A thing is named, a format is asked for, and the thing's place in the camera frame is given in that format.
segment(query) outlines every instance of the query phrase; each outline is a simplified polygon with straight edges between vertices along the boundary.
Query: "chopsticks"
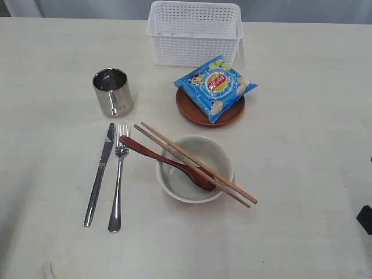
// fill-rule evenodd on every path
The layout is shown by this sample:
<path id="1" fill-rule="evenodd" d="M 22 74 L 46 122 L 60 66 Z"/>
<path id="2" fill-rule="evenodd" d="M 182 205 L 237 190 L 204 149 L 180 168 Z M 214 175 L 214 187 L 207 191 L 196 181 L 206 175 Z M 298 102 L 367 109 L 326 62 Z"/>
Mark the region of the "chopsticks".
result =
<path id="1" fill-rule="evenodd" d="M 204 163 L 202 163 L 197 158 L 193 157 L 186 150 L 182 149 L 180 146 L 178 146 L 177 144 L 175 144 L 174 142 L 172 142 L 171 140 L 169 140 L 168 138 L 166 138 L 164 135 L 161 135 L 161 133 L 159 133 L 158 131 L 156 131 L 154 128 L 148 126 L 144 122 L 141 122 L 141 124 L 144 127 L 146 127 L 149 131 L 151 131 L 152 133 L 154 133 L 156 136 L 158 136 L 159 138 L 161 138 L 164 142 L 166 142 L 169 145 L 166 145 L 166 144 L 162 143 L 161 141 L 159 141 L 157 138 L 155 138 L 153 135 L 151 135 L 150 133 L 148 133 L 147 131 L 145 131 L 143 128 L 141 128 L 138 125 L 134 125 L 134 128 L 136 128 L 138 131 L 140 131 L 141 133 L 143 133 L 144 135 L 146 135 L 152 141 L 154 141 L 155 143 L 157 143 L 158 145 L 160 145 L 164 150 L 168 151 L 173 156 L 175 156 L 176 158 L 180 159 L 183 163 L 185 163 L 187 166 L 191 167 L 194 171 L 196 171 L 197 173 L 199 173 L 200 175 L 202 175 L 205 179 L 207 179 L 209 182 L 213 183 L 216 187 L 220 188 L 222 191 L 224 191 L 225 193 L 227 193 L 229 196 L 231 196 L 232 198 L 234 198 L 236 201 L 238 201 L 241 204 L 243 204 L 244 206 L 250 208 L 250 204 L 248 204 L 243 199 L 241 199 L 231 189 L 237 191 L 239 194 L 241 194 L 243 197 L 245 197 L 249 201 L 253 202 L 254 204 L 257 203 L 257 199 L 255 197 L 253 197 L 252 195 L 248 194 L 246 191 L 244 191 L 243 189 L 239 188 L 234 183 L 230 182 L 228 179 L 226 179 L 221 174 L 219 174 L 216 171 L 214 171 L 213 169 L 211 169 L 209 166 L 207 166 Z M 225 183 L 227 186 L 224 185 L 220 181 L 214 180 L 213 178 L 211 178 L 210 176 L 208 176 L 204 171 L 202 171 L 199 168 L 195 167 L 195 165 L 193 165 L 191 163 L 191 161 L 193 161 L 194 163 L 198 164 L 201 168 L 205 169 L 206 171 L 210 172 L 213 176 L 215 176 L 216 178 L 218 178 L 220 181 L 222 181 L 223 183 Z"/>

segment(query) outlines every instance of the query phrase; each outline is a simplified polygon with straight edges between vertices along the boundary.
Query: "packaging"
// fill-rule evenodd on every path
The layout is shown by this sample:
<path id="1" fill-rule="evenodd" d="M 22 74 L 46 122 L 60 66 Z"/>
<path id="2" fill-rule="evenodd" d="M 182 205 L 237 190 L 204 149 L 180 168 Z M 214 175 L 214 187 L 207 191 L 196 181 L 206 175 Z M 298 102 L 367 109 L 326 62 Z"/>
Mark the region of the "packaging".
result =
<path id="1" fill-rule="evenodd" d="M 222 56 L 206 62 L 175 81 L 174 85 L 187 93 L 211 123 L 245 93 L 257 87 L 232 69 Z"/>

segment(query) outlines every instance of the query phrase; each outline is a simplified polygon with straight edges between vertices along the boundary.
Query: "stainless steel cup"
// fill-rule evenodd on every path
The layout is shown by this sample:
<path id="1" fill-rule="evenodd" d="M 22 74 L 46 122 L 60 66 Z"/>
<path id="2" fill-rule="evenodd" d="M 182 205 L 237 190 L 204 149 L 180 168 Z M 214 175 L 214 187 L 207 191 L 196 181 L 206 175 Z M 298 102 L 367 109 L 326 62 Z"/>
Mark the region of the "stainless steel cup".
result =
<path id="1" fill-rule="evenodd" d="M 93 86 L 101 111 L 110 117 L 126 114 L 133 105 L 125 72 L 108 68 L 93 77 Z"/>

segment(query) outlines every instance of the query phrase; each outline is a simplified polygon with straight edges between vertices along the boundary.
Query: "ceramic bowl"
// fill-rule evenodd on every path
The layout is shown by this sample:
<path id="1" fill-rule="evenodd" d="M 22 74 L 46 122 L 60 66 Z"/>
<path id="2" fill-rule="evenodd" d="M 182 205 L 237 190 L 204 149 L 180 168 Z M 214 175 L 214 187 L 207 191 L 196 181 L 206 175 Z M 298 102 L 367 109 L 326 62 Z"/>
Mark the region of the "ceramic bowl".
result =
<path id="1" fill-rule="evenodd" d="M 231 160 L 225 150 L 217 142 L 199 135 L 187 135 L 174 141 L 191 155 L 219 172 L 222 176 L 233 180 L 234 171 Z M 162 151 L 162 155 L 176 162 L 180 162 L 172 154 Z M 167 194 L 186 203 L 205 203 L 217 199 L 222 191 L 215 188 L 212 191 L 204 189 L 193 183 L 181 170 L 156 161 L 156 176 L 160 185 Z"/>

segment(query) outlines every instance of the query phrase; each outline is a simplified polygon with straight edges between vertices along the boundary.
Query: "basket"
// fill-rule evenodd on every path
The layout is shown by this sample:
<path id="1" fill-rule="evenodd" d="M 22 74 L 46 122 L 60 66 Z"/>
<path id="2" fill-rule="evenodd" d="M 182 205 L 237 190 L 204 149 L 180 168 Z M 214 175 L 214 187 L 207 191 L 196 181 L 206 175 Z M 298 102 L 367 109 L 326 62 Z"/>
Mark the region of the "basket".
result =
<path id="1" fill-rule="evenodd" d="M 240 8 L 232 3 L 155 1 L 147 32 L 162 66 L 198 67 L 218 55 L 232 65 L 243 37 Z"/>

